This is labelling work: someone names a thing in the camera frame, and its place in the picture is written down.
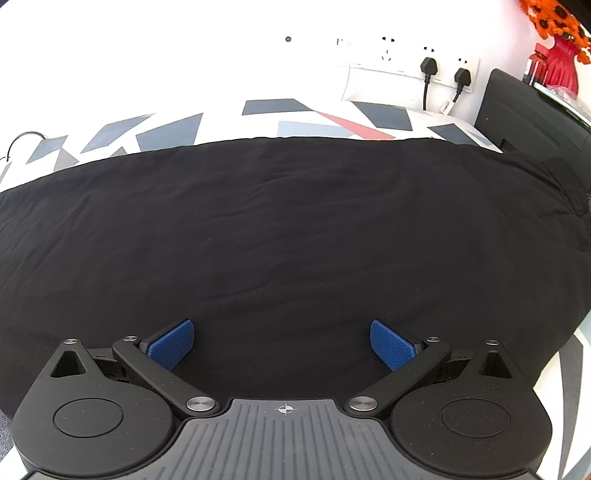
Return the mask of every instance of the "bed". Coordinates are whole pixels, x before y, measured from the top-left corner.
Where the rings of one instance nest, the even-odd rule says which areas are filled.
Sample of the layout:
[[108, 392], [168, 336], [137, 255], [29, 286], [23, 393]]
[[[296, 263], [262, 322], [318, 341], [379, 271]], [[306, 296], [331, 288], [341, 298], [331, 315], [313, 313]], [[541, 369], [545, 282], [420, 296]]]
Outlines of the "bed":
[[[430, 138], [500, 152], [473, 126], [446, 115], [365, 102], [250, 99], [218, 108], [73, 126], [72, 131], [42, 140], [25, 156], [11, 156], [0, 166], [0, 192], [28, 182], [35, 185], [34, 180], [45, 176], [59, 183], [60, 171], [104, 158], [258, 137], [346, 139], [339, 142]], [[591, 470], [591, 414], [586, 408], [591, 403], [590, 340], [588, 317], [552, 357], [535, 386], [553, 424], [552, 442], [538, 471], [544, 480], [582, 480]], [[0, 456], [11, 446], [8, 425], [0, 413]], [[0, 462], [0, 476], [9, 480], [24, 473], [18, 454], [11, 450]]]

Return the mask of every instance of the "electrical outlet panel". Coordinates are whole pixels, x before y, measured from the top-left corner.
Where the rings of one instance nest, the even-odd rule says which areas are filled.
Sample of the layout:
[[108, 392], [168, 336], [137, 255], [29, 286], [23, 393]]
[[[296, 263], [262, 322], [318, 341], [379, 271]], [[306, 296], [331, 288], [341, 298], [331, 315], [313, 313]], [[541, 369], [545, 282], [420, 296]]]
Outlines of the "electrical outlet panel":
[[471, 92], [476, 83], [480, 59], [465, 55], [452, 47], [440, 47], [435, 44], [412, 43], [404, 38], [377, 37], [371, 40], [360, 40], [348, 43], [349, 63], [351, 68], [375, 70], [424, 79], [421, 63], [425, 57], [437, 60], [439, 72], [431, 78], [432, 82], [456, 88], [455, 74], [458, 68], [465, 68], [472, 75], [472, 83], [464, 88]]

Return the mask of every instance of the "black cable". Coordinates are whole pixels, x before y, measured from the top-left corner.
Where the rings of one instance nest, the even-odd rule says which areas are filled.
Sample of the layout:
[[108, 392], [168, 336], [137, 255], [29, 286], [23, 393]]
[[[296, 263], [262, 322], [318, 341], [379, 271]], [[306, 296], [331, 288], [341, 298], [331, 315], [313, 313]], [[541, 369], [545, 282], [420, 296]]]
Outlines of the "black cable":
[[42, 133], [39, 133], [39, 132], [33, 132], [33, 131], [31, 131], [31, 132], [23, 132], [22, 134], [17, 135], [17, 137], [14, 140], [12, 140], [12, 143], [8, 147], [8, 151], [6, 152], [6, 161], [7, 162], [10, 160], [10, 149], [14, 145], [14, 142], [17, 141], [19, 138], [24, 137], [25, 135], [37, 135], [38, 137], [41, 137], [43, 140], [47, 140], [47, 137], [45, 135], [43, 135]]
[[425, 77], [425, 89], [423, 90], [423, 110], [427, 110], [427, 91], [429, 90], [429, 82], [431, 79], [427, 81], [427, 77]]
[[429, 90], [429, 83], [431, 77], [437, 75], [439, 68], [437, 67], [437, 60], [431, 57], [425, 57], [421, 63], [421, 72], [425, 74], [425, 89], [423, 91], [423, 110], [427, 110], [427, 91]]

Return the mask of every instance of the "circular lid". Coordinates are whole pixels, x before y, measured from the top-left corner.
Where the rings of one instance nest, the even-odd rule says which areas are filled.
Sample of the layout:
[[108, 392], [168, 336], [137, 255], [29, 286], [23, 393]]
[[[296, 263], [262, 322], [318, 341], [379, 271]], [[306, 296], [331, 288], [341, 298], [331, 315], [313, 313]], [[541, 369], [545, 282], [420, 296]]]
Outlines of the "circular lid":
[[117, 403], [103, 398], [83, 398], [66, 403], [53, 417], [62, 432], [77, 438], [91, 438], [114, 430], [123, 420]]

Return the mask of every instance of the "black blanket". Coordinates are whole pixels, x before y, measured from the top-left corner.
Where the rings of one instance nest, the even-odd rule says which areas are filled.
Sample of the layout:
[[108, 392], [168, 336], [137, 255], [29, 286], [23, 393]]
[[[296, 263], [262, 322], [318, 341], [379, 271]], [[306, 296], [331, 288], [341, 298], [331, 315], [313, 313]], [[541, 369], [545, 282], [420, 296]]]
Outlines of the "black blanket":
[[175, 372], [232, 397], [333, 397], [387, 373], [374, 318], [503, 341], [531, 382], [591, 307], [571, 172], [431, 139], [258, 138], [85, 164], [0, 194], [0, 408], [59, 342], [194, 320]]

